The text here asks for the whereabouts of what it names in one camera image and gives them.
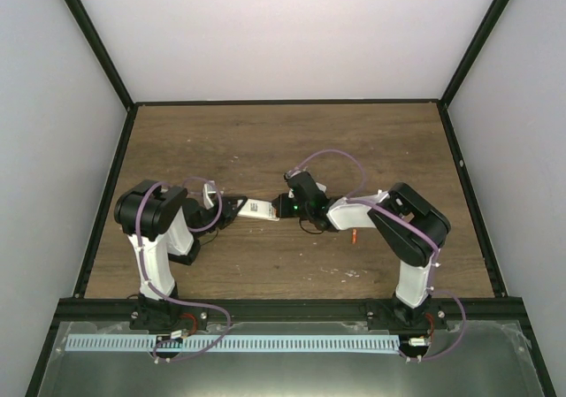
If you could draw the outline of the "black front frame rail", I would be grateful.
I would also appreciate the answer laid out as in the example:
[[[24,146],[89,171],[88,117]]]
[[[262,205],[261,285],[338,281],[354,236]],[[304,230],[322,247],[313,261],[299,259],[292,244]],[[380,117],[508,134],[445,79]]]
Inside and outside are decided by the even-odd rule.
[[[427,325],[427,316],[437,325],[462,319],[459,304],[448,298],[435,298],[409,323],[394,314],[388,299],[350,300],[216,300],[226,309],[234,324],[243,322],[365,322],[371,329],[417,329]],[[464,298],[468,320],[511,320],[528,324],[523,300],[519,297]],[[192,307],[154,309],[135,299],[75,299],[59,301],[53,321],[131,322],[138,329],[164,329],[180,325],[190,314],[198,327],[224,323],[225,316],[214,309]]]

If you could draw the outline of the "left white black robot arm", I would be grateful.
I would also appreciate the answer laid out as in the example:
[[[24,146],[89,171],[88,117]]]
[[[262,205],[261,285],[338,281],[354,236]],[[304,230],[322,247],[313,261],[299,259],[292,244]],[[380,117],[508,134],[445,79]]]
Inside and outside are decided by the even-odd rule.
[[[140,275],[134,324],[169,330],[187,318],[172,302],[179,294],[171,264],[192,264],[203,246],[200,238],[228,227],[248,201],[244,195],[217,195],[210,182],[197,200],[184,187],[151,179],[119,197],[114,219],[133,247]]]

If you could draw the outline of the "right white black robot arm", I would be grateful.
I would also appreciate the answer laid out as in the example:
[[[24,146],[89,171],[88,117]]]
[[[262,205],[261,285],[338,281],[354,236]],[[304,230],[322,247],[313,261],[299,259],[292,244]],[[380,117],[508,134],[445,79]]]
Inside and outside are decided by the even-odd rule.
[[[415,189],[398,182],[387,191],[362,197],[330,197],[308,172],[285,177],[288,191],[271,201],[278,218],[297,218],[320,233],[354,229],[377,230],[400,260],[392,296],[394,321],[417,326],[432,297],[432,272],[451,232],[447,217]]]

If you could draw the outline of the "white remote control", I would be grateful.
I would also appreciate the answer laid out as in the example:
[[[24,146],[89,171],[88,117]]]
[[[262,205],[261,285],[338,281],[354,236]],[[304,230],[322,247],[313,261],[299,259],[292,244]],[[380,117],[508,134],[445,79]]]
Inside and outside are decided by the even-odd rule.
[[[279,218],[271,218],[270,208],[272,204],[268,201],[248,199],[244,206],[238,211],[238,217],[253,218],[266,221],[279,221]]]

